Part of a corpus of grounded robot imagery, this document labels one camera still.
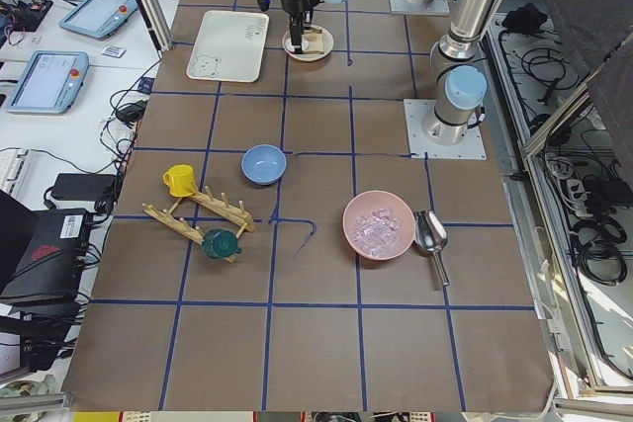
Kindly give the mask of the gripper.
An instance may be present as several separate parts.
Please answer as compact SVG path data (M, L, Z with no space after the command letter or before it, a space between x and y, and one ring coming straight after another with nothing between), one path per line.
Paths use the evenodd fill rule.
M311 22L314 17L315 7L320 3L320 0L307 0L306 21Z
M282 9L289 16L290 52L303 53L303 31L310 19L309 0L281 0Z

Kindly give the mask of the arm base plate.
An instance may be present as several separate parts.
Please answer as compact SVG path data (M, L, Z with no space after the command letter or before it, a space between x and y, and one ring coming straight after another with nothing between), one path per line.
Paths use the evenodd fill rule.
M391 12L403 15L439 16L449 15L447 0L390 0Z
M486 160L481 128L444 124L435 117L435 103L404 99L409 154L420 159Z

